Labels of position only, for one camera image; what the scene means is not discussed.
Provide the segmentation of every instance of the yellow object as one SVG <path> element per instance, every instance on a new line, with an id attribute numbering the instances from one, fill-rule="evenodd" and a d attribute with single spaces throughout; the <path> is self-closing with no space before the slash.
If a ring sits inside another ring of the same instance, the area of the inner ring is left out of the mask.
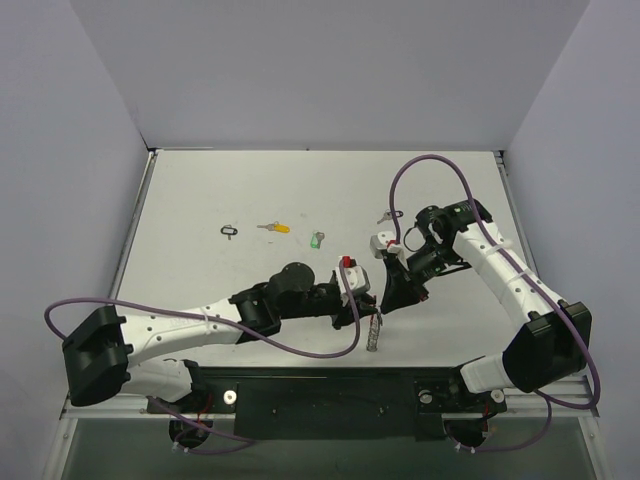
<path id="1" fill-rule="evenodd" d="M 273 224 L 273 229 L 276 232 L 280 232 L 280 233 L 289 233 L 291 231 L 291 229 L 289 227 L 287 227 L 286 225 L 282 225 L 280 223 L 274 223 Z"/>

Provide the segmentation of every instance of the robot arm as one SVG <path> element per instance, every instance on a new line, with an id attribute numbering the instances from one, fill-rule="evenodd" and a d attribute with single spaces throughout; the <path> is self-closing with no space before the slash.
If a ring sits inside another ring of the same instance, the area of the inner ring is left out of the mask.
<path id="1" fill-rule="evenodd" d="M 383 313 L 428 298 L 424 284 L 466 262 L 487 284 L 511 319 L 513 341 L 504 352 L 471 361 L 460 367 L 464 387 L 470 393 L 517 387 L 531 392 L 577 372 L 585 366 L 571 333 L 549 304 L 522 278 L 528 275 L 567 314 L 588 345 L 591 314 L 582 303 L 567 304 L 549 289 L 505 243 L 487 210 L 476 201 L 484 227 L 498 243 L 492 247 L 476 223 L 468 201 L 445 208 L 430 206 L 416 216 L 416 228 L 425 244 L 405 258 L 391 232 L 371 239 L 374 255 L 387 267 Z M 523 270 L 518 273 L 498 250 L 506 250 Z"/>
<path id="2" fill-rule="evenodd" d="M 345 273 L 360 316 L 376 312 L 365 270 L 347 259 Z M 329 315 L 335 329 L 354 322 L 338 269 L 329 283 L 314 285 L 311 268 L 287 265 L 268 282 L 230 298 L 185 310 L 185 316 L 119 315 L 96 309 L 64 341 L 62 349 L 74 406 L 133 393 L 176 402 L 192 391 L 193 362 L 157 357 L 194 347 L 240 344 L 280 331 L 281 320 Z M 214 321 L 203 321 L 202 318 Z"/>

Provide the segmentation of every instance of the gray floor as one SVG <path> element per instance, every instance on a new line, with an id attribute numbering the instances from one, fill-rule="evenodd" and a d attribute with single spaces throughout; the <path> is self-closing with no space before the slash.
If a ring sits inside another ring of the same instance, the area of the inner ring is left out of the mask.
<path id="1" fill-rule="evenodd" d="M 494 445 L 519 443 L 542 419 L 502 419 Z M 209 439 L 205 446 L 228 445 Z M 65 480 L 125 479 L 591 479 L 577 419 L 555 419 L 519 452 L 457 454 L 450 441 L 273 441 L 226 456 L 174 454 L 166 420 L 80 420 Z"/>

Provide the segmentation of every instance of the white circular cap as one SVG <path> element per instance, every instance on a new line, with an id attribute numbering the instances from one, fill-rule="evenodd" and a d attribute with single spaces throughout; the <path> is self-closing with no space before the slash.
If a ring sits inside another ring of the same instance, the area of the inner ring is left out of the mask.
<path id="1" fill-rule="evenodd" d="M 223 398 L 224 398 L 224 403 L 226 403 L 227 405 L 233 405 L 234 403 L 236 403 L 236 399 L 238 398 L 238 395 L 233 390 L 227 390 L 226 392 L 224 392 Z"/>
<path id="2" fill-rule="evenodd" d="M 502 390 L 491 390 L 491 398 L 496 403 L 502 403 L 504 402 L 504 393 L 502 393 Z"/>

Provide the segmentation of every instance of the gray wall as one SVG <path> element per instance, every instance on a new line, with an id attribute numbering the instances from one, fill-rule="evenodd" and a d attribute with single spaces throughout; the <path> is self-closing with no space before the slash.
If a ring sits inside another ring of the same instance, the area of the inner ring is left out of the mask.
<path id="1" fill-rule="evenodd" d="M 640 2 L 592 0 L 507 167 L 544 278 L 594 313 L 601 424 L 620 478 L 638 478 Z"/>
<path id="2" fill-rule="evenodd" d="M 72 0 L 154 147 L 504 148 L 588 0 Z"/>
<path id="3" fill-rule="evenodd" d="M 107 293 L 145 159 L 69 2 L 0 2 L 2 479 L 40 476 L 66 394 L 42 311 Z"/>

